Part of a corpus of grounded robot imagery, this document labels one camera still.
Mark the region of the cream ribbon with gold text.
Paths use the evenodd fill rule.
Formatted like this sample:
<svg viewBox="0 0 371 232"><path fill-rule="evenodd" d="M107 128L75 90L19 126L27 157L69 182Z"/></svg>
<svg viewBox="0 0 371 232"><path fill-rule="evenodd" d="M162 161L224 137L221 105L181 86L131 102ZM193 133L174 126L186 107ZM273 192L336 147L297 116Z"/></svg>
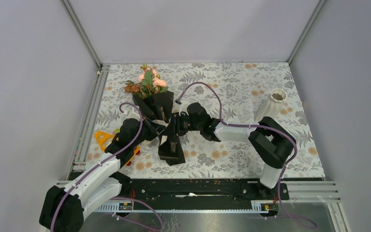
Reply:
<svg viewBox="0 0 371 232"><path fill-rule="evenodd" d="M164 120L155 119L152 121L153 123L157 124L157 134L159 136L160 145L163 145L167 141L167 135L163 135L164 130L169 126L169 123L165 122Z"/></svg>

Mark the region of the peach flower bouquet black wrap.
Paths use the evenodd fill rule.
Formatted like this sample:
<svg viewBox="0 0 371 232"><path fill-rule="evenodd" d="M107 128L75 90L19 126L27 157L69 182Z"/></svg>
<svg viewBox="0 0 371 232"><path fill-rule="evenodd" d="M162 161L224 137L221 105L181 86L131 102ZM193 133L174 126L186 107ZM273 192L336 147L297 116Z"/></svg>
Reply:
<svg viewBox="0 0 371 232"><path fill-rule="evenodd" d="M179 136L174 134L173 93L168 91L167 83L155 69L147 64L143 64L140 69L143 72L138 76L137 82L127 80L124 91L132 94L134 103L146 119L159 119L169 123L163 132L168 137L167 141L158 146L159 158L169 166L185 163Z"/></svg>

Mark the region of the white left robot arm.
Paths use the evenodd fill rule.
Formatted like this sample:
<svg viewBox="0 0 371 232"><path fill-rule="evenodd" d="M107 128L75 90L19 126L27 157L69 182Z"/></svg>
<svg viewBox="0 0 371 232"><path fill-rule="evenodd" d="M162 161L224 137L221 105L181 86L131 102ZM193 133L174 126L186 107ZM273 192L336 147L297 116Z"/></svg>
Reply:
<svg viewBox="0 0 371 232"><path fill-rule="evenodd" d="M77 232L104 202L113 196L129 196L130 185L111 176L134 156L136 146L155 139L166 127L164 122L146 117L126 119L97 163L65 186L54 185L47 191L39 224L52 232Z"/></svg>

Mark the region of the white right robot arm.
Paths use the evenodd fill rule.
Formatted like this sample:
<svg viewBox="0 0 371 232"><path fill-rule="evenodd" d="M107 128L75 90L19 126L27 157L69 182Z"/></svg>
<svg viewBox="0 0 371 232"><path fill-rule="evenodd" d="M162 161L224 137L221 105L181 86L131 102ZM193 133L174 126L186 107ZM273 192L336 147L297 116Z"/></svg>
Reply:
<svg viewBox="0 0 371 232"><path fill-rule="evenodd" d="M258 193L270 199L277 192L291 155L298 151L295 138L269 116L257 124L232 124L220 118L211 117L199 103L192 103L174 114L174 131L182 136L189 131L198 131L207 141L235 141L251 144L264 162L258 185Z"/></svg>

